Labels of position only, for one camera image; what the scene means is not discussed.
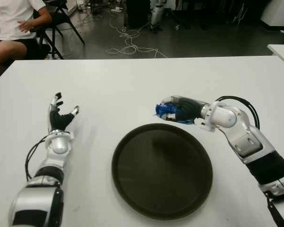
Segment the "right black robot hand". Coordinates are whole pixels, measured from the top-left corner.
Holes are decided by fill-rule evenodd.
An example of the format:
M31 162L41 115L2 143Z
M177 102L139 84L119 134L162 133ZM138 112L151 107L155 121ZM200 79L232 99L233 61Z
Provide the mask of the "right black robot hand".
M195 118L201 118L201 111L206 102L182 96L169 96L156 105L156 115L165 120L184 124L194 123Z

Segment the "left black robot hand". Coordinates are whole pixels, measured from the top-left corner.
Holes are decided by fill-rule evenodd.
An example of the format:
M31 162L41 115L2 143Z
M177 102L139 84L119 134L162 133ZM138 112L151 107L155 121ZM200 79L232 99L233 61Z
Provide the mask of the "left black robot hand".
M68 114L60 114L59 107L63 104L63 101L60 101L61 98L62 94L61 92L58 92L54 95L49 104L47 113L48 132L52 132L54 130L65 131L65 129L80 111L80 107L77 105Z

